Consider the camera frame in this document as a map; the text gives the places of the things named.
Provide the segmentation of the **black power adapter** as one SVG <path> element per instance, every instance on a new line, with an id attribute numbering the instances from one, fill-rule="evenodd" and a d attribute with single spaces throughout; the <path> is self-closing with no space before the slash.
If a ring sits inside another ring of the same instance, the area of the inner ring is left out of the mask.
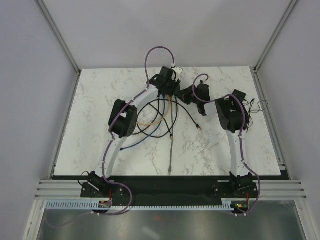
<path id="1" fill-rule="evenodd" d="M 246 99 L 246 93 L 239 91 L 235 89 L 232 93 L 235 97 L 237 97 L 241 102 L 243 102 Z"/>

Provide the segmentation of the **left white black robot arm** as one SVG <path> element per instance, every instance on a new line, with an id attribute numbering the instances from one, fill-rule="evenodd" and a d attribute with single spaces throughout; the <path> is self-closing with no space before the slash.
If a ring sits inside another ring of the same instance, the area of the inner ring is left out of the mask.
<path id="1" fill-rule="evenodd" d="M 111 141 L 102 157 L 102 176 L 98 176 L 95 171 L 88 174 L 87 182 L 81 187 L 82 198 L 106 198 L 114 185 L 124 187 L 124 184 L 109 181 L 109 178 L 123 144 L 136 129 L 138 111 L 159 95 L 172 97 L 179 92 L 182 72 L 183 70 L 174 64 L 171 67 L 164 66 L 159 74 L 146 82 L 143 90 L 136 96 L 127 101 L 115 101 L 108 121 Z"/>

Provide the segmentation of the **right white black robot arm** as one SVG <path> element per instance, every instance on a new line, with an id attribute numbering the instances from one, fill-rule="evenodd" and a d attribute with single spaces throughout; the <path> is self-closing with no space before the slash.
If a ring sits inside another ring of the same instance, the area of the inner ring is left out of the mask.
<path id="1" fill-rule="evenodd" d="M 197 87 L 191 85 L 180 90 L 177 97 L 187 105 L 196 104 L 202 116 L 217 114 L 230 148 L 229 193 L 234 197 L 257 197 L 259 190 L 253 181 L 255 174 L 246 163 L 245 135 L 250 123 L 249 113 L 243 104 L 246 94 L 235 89 L 232 94 L 211 100 L 209 86 L 200 83 Z"/>

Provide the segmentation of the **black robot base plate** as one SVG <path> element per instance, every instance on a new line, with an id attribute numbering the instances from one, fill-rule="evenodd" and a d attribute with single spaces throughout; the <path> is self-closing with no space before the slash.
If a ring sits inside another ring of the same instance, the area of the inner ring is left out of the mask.
<path id="1" fill-rule="evenodd" d="M 108 197 L 122 206 L 198 206 L 220 204 L 223 199 L 253 200 L 256 197 L 234 196 L 227 176 L 113 176 Z"/>

